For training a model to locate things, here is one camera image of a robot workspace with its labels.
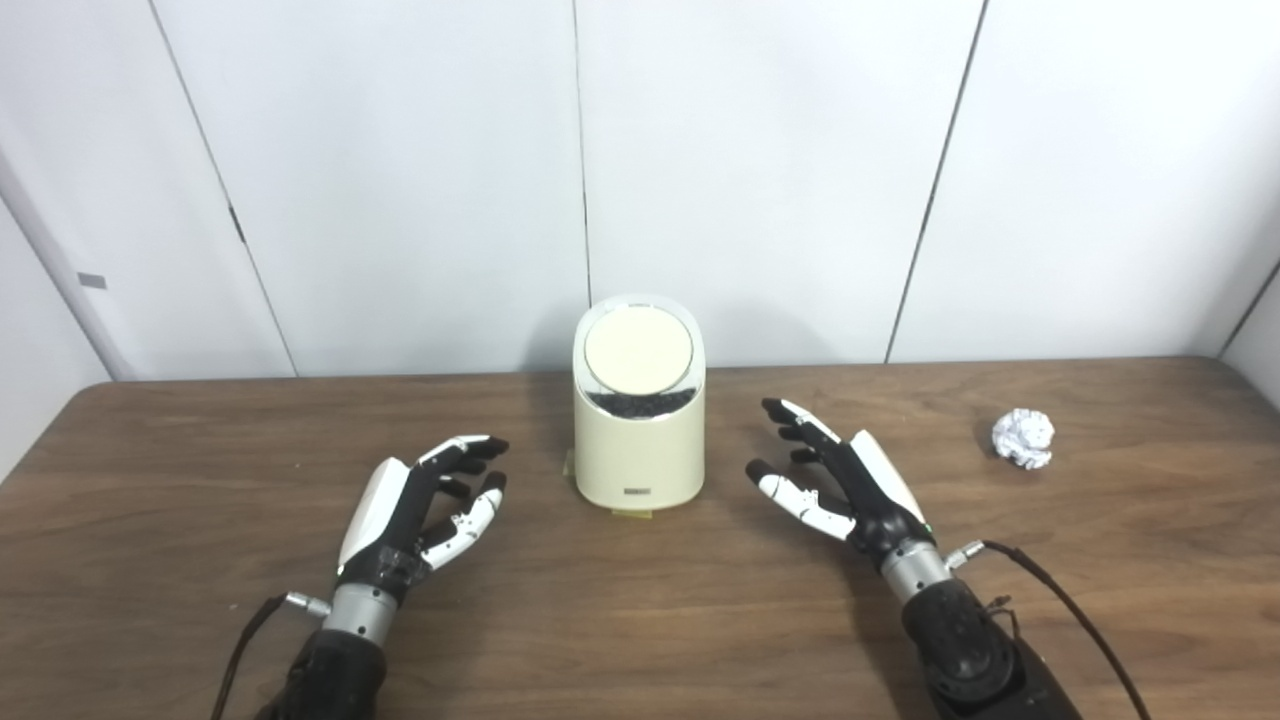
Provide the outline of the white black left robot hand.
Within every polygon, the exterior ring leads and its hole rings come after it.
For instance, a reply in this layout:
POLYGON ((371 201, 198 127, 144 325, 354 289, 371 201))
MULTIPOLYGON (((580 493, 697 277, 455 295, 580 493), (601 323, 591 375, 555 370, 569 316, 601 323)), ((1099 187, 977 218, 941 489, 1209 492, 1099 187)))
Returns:
POLYGON ((413 464, 383 461, 346 532, 335 584, 369 585, 403 603, 416 584, 472 547, 494 521, 507 478, 486 473, 486 465, 508 448, 495 436, 456 436, 413 464), (477 488, 460 480, 483 473, 477 488))

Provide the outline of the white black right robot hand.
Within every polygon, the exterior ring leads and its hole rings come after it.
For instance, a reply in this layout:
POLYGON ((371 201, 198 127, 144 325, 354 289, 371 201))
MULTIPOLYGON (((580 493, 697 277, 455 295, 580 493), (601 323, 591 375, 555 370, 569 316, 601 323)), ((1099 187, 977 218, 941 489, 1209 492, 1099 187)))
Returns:
POLYGON ((932 529, 901 474, 868 430, 842 439, 806 409, 767 397, 762 407, 780 438, 794 442, 792 462, 818 464, 835 479, 842 498, 804 489, 762 459, 746 466, 748 478, 799 521, 865 555, 883 577, 904 560, 925 555, 920 574, 946 577, 932 529))

